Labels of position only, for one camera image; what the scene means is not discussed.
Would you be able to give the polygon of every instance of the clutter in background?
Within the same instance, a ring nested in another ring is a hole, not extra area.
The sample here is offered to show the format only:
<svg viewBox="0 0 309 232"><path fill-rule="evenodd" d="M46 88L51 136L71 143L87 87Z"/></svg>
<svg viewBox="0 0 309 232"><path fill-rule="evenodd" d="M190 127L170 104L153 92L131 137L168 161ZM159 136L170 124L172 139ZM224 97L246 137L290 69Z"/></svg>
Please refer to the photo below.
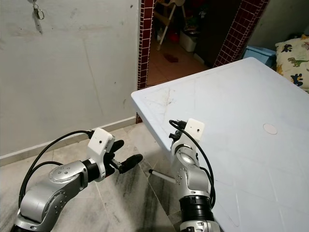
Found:
<svg viewBox="0 0 309 232"><path fill-rule="evenodd" d="M160 0L154 11L154 37L159 45L165 37L193 52L208 5L206 0Z"/></svg>

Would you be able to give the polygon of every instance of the black cable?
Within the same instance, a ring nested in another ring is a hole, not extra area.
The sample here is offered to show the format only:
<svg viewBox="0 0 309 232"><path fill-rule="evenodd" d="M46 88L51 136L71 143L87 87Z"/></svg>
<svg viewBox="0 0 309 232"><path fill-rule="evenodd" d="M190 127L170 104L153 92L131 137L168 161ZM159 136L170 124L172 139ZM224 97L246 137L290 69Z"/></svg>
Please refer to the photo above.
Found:
<svg viewBox="0 0 309 232"><path fill-rule="evenodd" d="M31 176L34 174L34 172L36 170L38 170L40 167L44 166L44 165L47 165L47 164L55 164L55 165L62 165L62 163L59 163L59 162L56 162L56 161L46 161L46 162L43 162L43 163L40 163L38 164L37 166L34 167L34 169L32 169L32 171L30 172L29 176L28 176L28 180L27 180L27 183L28 181L30 180Z"/></svg>
<svg viewBox="0 0 309 232"><path fill-rule="evenodd" d="M91 138L91 136L93 135L94 131L85 131L85 130L77 130L77 131L73 131L73 132L70 132L68 134L65 134L63 136L61 136L60 138L52 141L49 145L47 145L43 151L40 152L40 154L37 156L37 158L34 160L34 162L32 163L32 165L30 166L24 180L23 180L23 183L20 187L20 191L19 191L19 197L18 197L18 208L20 208L20 204L21 204L21 201L23 200L24 196L25 196L25 193L26 193L26 186L27 186L27 183L30 179L30 176L33 174L31 174L32 170L34 169L34 166L35 164L38 162L38 160L41 158L41 156L52 146L54 145L55 143L59 142L60 140L66 138L66 137L69 137L70 135L73 135L73 134L79 134L79 133L85 133L88 135L89 138Z"/></svg>
<svg viewBox="0 0 309 232"><path fill-rule="evenodd" d="M202 153L206 163L207 163L207 166L208 166L208 169L209 169L209 172L203 168L203 167L200 167L200 169L202 169L203 171L205 171L210 183L211 183L211 193L210 193L210 196L211 196L211 207L213 208L214 207L214 204L215 204L215 201L216 201L216 193L215 193L215 189L214 189L214 178L213 178L213 172L212 172L212 168L211 168L211 164L208 160L208 158L206 157L206 154L205 152L203 151L203 149L200 147L200 145L197 143L197 141L188 133L186 132L185 130L183 130L182 128L180 128L178 126L178 122L177 121L174 121L174 120L170 120L169 121L170 125L172 125L174 128L176 128L177 130L179 130L180 132L184 133L196 146L197 148L199 149L199 151Z"/></svg>
<svg viewBox="0 0 309 232"><path fill-rule="evenodd" d="M207 171L207 169L203 168L203 167L200 167L200 169L202 169L206 173L206 175L209 179L209 182L211 183L210 196L211 196L211 208L213 208L214 204L216 203L216 191L214 190L213 182L211 181L211 176L210 176L209 172Z"/></svg>
<svg viewBox="0 0 309 232"><path fill-rule="evenodd" d="M177 130L181 131L182 133L184 133L186 136L188 136L188 138L198 147L198 149L200 150L200 152L202 153L206 163L207 163L207 166L208 166L208 169L209 169L209 172L210 172L210 175L211 175L211 180L212 182L214 183L214 179L213 179L213 172L212 172L212 168L211 168L211 164L208 160L208 158L206 157L206 154L205 152L203 151L203 149L200 147L200 145L197 143L197 141L195 141L195 139L188 133L186 132L185 130L181 129L178 125L177 125L177 121L174 121L174 120L170 120L169 123L174 127L176 128Z"/></svg>

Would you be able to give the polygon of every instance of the baseboard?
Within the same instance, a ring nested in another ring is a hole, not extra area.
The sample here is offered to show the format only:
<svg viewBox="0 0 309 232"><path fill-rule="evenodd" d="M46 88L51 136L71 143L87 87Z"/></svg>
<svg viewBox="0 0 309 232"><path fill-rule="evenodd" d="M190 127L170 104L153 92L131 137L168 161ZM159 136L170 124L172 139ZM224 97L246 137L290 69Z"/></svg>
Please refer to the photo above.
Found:
<svg viewBox="0 0 309 232"><path fill-rule="evenodd" d="M100 128L103 128L106 131L114 131L116 129L122 128L122 127L127 127L130 126L132 124L135 124L135 116L133 117L129 117L111 124L107 124L104 126L101 126ZM61 141L59 141L58 143L56 143L55 145L53 145L49 150L54 150L66 145L70 145L73 143L77 143L80 142L82 140L87 139L87 135L86 134L77 134L77 135L72 135L66 139L63 139ZM14 163L16 161L19 160L23 160L32 156L37 156L43 149L44 147L46 147L47 145L49 145L51 143L47 142L47 143L43 143L40 145L36 145L33 147L29 147L20 151L16 151L4 156L0 156L0 166L4 166L7 165L9 163Z"/></svg>

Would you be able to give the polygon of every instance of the doorway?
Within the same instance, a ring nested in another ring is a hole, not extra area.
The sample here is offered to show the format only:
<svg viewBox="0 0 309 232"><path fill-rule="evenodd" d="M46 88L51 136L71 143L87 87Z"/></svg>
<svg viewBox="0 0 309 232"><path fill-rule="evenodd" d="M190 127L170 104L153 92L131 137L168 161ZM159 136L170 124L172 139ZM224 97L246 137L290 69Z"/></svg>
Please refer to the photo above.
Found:
<svg viewBox="0 0 309 232"><path fill-rule="evenodd" d="M238 60L268 0L179 0L178 2L180 3L176 3L176 0L141 0L138 90ZM196 16L198 21L201 20L203 7L194 8L195 5L192 7L195 3L206 5L206 14L203 23L200 24L200 38L195 40L196 46L192 49L190 46L192 44L183 44L183 40L181 45L181 35L185 26L188 24L194 26ZM177 5L177 9L175 8L170 18L173 5ZM167 18L169 23L164 19L159 20L158 13ZM158 49L167 24L162 45ZM208 48L211 48L212 54L210 63L206 56L210 54ZM138 115L136 122L141 122Z"/></svg>

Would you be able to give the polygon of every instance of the white wall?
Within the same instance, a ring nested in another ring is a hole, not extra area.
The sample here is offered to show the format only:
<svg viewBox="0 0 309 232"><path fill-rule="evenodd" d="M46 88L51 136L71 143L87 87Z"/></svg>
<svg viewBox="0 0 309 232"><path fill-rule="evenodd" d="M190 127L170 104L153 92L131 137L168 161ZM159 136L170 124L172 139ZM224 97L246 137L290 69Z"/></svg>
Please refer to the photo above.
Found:
<svg viewBox="0 0 309 232"><path fill-rule="evenodd" d="M291 33L304 32L309 24L309 0L270 0L248 45L275 49Z"/></svg>
<svg viewBox="0 0 309 232"><path fill-rule="evenodd" d="M135 115L139 0L0 0L0 155Z"/></svg>

